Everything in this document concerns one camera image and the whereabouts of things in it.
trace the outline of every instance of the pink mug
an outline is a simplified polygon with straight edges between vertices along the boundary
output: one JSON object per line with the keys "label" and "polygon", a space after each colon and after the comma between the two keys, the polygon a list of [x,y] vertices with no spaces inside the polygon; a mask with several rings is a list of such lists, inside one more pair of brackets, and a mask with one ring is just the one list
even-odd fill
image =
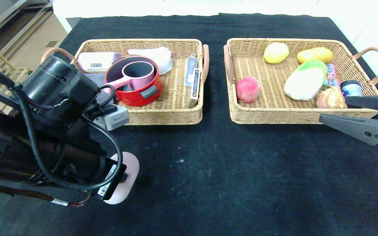
{"label": "pink mug", "polygon": [[[132,90],[138,90],[148,85],[156,76],[154,66],[145,61],[134,61],[126,64],[122,68],[122,74],[122,78],[109,82],[107,85],[112,85],[117,89],[129,84]],[[111,92],[109,88],[105,88],[103,91]]]}

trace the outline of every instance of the table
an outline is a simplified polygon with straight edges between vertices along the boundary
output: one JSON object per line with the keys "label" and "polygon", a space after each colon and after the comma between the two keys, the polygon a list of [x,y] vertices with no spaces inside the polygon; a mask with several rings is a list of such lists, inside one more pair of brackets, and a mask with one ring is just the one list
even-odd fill
{"label": "table", "polygon": [[[80,20],[61,44],[71,53],[87,39],[196,38],[208,44],[204,118],[193,126],[112,132],[141,163],[122,204],[91,200],[71,209],[0,194],[0,235],[378,235],[378,149],[323,125],[231,122],[222,47],[232,37],[336,39],[357,52],[329,18],[306,15]],[[82,197],[73,190],[42,191]]]}

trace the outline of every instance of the gray cloth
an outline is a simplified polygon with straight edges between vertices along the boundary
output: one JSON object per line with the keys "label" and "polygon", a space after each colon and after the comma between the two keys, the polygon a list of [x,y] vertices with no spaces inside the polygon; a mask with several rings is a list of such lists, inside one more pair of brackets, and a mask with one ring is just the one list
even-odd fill
{"label": "gray cloth", "polygon": [[[97,84],[97,86],[101,86],[105,84],[105,73],[91,73],[91,74],[85,74],[89,79],[91,79],[93,82]],[[98,103],[103,102],[109,94],[105,93],[103,90],[100,91],[100,93],[97,95],[96,100]]]}

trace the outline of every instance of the blue can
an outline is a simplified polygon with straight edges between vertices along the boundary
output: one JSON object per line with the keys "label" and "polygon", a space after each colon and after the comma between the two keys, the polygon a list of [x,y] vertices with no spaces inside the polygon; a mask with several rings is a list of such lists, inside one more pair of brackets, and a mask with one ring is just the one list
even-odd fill
{"label": "blue can", "polygon": [[349,96],[362,96],[361,85],[356,80],[348,80],[341,83],[342,95],[344,97]]}

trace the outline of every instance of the toy fruit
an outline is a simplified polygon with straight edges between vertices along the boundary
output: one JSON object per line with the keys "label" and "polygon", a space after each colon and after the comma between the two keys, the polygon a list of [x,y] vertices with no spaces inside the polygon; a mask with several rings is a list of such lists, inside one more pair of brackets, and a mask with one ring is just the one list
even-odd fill
{"label": "toy fruit", "polygon": [[253,103],[258,98],[261,87],[253,76],[245,76],[236,85],[237,97],[245,103]]}
{"label": "toy fruit", "polygon": [[316,101],[318,108],[347,108],[339,87],[330,87],[322,91]]}
{"label": "toy fruit", "polygon": [[267,63],[276,64],[283,61],[288,54],[288,47],[285,43],[273,42],[266,47],[263,58]]}
{"label": "toy fruit", "polygon": [[301,51],[297,54],[297,60],[301,64],[312,59],[321,60],[324,63],[329,63],[333,59],[333,53],[327,48],[317,47]]}

